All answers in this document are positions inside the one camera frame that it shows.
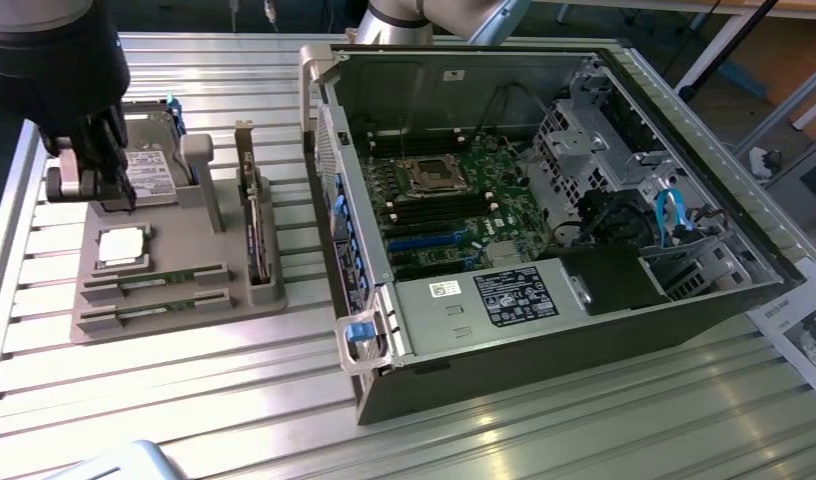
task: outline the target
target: gray component tray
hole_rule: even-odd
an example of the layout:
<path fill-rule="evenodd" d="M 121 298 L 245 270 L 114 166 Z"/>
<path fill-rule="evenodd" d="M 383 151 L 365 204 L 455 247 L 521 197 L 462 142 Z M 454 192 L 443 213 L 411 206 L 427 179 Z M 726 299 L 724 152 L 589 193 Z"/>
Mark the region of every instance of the gray component tray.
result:
<path fill-rule="evenodd" d="M 271 264 L 270 283 L 250 285 L 247 275 L 246 228 L 239 205 L 237 182 L 219 180 L 214 182 L 215 197 L 226 230 L 213 234 L 205 207 L 182 209 L 178 205 L 161 205 L 137 209 L 131 214 L 98 214 L 87 209 L 82 237 L 82 254 L 78 265 L 78 286 L 75 291 L 75 308 L 71 315 L 70 341 L 75 344 L 117 340 L 150 333 L 167 332 L 217 324 L 235 320 L 261 317 L 286 307 L 283 282 L 277 254 L 277 232 L 267 180 L 262 178 L 266 188 L 262 203 L 262 225 L 270 234 L 265 237 L 267 262 Z M 109 228 L 149 225 L 149 238 L 145 240 L 149 253 L 149 271 L 167 272 L 206 264 L 226 264 L 230 271 L 229 281 L 191 281 L 163 286 L 137 288 L 125 291 L 123 297 L 107 299 L 92 298 L 88 302 L 82 296 L 84 282 L 107 278 L 95 276 L 94 261 L 98 252 L 98 232 Z M 231 308 L 190 309 L 169 311 L 153 315 L 127 318 L 118 327 L 82 331 L 78 324 L 80 314 L 96 307 L 113 306 L 130 308 L 162 302 L 194 299 L 198 294 L 215 289 L 226 289 L 231 299 Z"/>

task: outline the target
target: aluminum table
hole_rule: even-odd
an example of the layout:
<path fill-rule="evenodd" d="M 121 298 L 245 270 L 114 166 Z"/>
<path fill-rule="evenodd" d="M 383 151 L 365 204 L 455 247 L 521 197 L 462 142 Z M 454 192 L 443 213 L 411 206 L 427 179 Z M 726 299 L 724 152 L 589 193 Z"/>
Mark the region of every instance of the aluminum table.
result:
<path fill-rule="evenodd" d="M 70 345 L 86 206 L 38 197 L 26 124 L 0 210 L 0 478 L 42 478 L 135 439 L 190 478 L 816 478 L 816 393 L 742 317 L 677 348 L 357 427 L 298 133 L 295 52 L 341 38 L 121 40 L 127 98 L 179 98 L 218 147 L 215 177 L 233 175 L 234 121 L 254 122 L 290 306 Z"/>

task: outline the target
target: floor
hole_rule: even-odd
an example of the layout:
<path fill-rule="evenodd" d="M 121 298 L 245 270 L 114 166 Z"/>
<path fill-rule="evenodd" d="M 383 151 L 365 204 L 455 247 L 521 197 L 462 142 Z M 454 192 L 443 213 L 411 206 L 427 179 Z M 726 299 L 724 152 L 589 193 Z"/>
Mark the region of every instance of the floor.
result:
<path fill-rule="evenodd" d="M 358 8 L 354 0 L 305 0 L 277 2 L 277 26 L 281 32 L 342 31 L 354 25 Z M 270 32 L 259 2 L 241 1 L 237 14 L 238 32 Z M 121 31 L 229 32 L 230 13 L 226 3 L 214 0 L 110 0 L 110 9 Z M 680 78 L 706 41 L 684 30 L 689 17 L 674 12 L 633 12 L 616 8 L 574 7 L 564 25 L 556 22 L 558 6 L 536 3 L 530 6 L 515 36 L 617 37 L 628 39 L 658 71 L 677 56 L 665 77 L 669 83 Z M 625 22 L 636 15 L 632 24 Z M 709 20 L 716 25 L 724 17 Z M 736 143 L 773 106 L 716 75 L 702 87 L 690 105 L 720 139 Z M 19 119 L 0 111 L 0 198 L 8 159 L 15 145 Z M 786 122 L 776 125 L 760 145 L 777 149 L 792 159 L 805 149 L 808 137 Z"/>

